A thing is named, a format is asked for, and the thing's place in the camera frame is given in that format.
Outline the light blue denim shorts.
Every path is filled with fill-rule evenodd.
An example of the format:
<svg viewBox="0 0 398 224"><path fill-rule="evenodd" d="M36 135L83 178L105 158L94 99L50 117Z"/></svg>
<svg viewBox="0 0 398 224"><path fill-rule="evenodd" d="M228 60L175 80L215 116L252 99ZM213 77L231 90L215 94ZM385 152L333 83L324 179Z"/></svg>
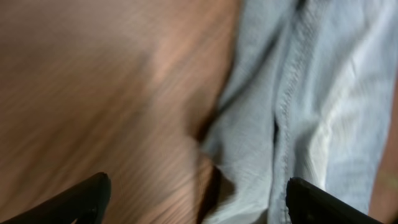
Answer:
<svg viewBox="0 0 398 224"><path fill-rule="evenodd" d="M396 1L244 1L203 143L223 175L205 222L288 223L291 177L367 213L396 72Z"/></svg>

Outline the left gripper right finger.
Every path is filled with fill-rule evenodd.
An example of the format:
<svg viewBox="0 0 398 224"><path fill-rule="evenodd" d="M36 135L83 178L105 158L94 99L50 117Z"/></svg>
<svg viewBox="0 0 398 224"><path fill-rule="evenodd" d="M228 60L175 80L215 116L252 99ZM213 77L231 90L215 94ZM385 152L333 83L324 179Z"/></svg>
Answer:
<svg viewBox="0 0 398 224"><path fill-rule="evenodd" d="M285 203L293 224L381 224L299 177L287 182Z"/></svg>

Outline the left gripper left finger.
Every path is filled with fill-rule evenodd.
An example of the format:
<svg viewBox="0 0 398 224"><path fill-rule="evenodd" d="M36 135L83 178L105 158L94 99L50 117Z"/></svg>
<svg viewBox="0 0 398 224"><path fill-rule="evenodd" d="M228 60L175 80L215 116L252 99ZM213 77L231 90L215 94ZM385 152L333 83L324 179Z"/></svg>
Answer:
<svg viewBox="0 0 398 224"><path fill-rule="evenodd" d="M2 224L101 224L110 198L111 180L99 172Z"/></svg>

